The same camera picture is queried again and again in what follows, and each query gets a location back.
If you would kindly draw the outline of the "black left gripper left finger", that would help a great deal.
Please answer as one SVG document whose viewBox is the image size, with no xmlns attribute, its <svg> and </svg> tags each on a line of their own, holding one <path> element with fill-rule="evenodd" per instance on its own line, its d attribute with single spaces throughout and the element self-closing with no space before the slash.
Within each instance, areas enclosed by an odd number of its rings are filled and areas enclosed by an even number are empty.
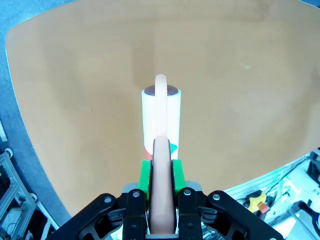
<svg viewBox="0 0 320 240">
<path fill-rule="evenodd" d="M 52 233 L 48 240 L 109 240 L 123 230 L 123 240 L 144 240 L 152 162 L 141 162 L 138 186 L 119 197 L 103 193 Z"/>
</svg>

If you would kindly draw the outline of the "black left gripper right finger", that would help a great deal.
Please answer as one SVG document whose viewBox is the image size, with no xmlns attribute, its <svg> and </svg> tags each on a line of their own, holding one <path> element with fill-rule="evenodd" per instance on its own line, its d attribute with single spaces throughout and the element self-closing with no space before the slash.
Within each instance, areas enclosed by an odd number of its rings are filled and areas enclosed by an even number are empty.
<svg viewBox="0 0 320 240">
<path fill-rule="evenodd" d="M 187 186 L 181 160 L 171 162 L 181 240 L 281 240 L 283 236 L 221 190 Z"/>
</svg>

